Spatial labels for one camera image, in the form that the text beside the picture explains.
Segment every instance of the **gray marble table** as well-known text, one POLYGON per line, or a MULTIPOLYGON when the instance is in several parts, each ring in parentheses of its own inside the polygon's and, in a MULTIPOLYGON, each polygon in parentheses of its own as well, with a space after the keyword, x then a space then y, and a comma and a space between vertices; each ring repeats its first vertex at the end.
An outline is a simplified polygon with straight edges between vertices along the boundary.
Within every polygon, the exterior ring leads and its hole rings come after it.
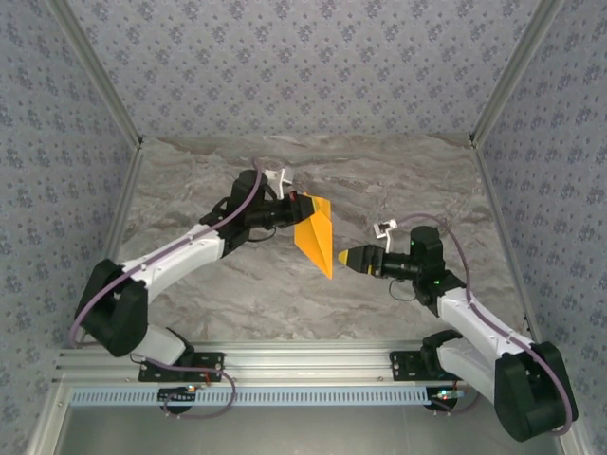
MULTIPOLYGON (((230 193, 253 156, 269 169, 287 163, 298 188, 332 201, 332 281, 294 246, 292 228, 280 230, 201 267, 152 303, 151 321, 188 339, 415 339, 445 328, 418 303, 393 300, 388 281, 337 262, 342 249, 376 242, 374 222, 414 211, 449 220, 477 298, 515 329, 524 327, 480 177, 461 145, 430 136, 146 138, 143 153, 122 261, 183 234, 230 193)), ((399 233, 395 247, 406 248, 406 240, 399 233)), ((463 278, 455 247, 448 236, 443 241, 448 267, 463 278)), ((395 294, 413 292, 403 283, 395 294)))

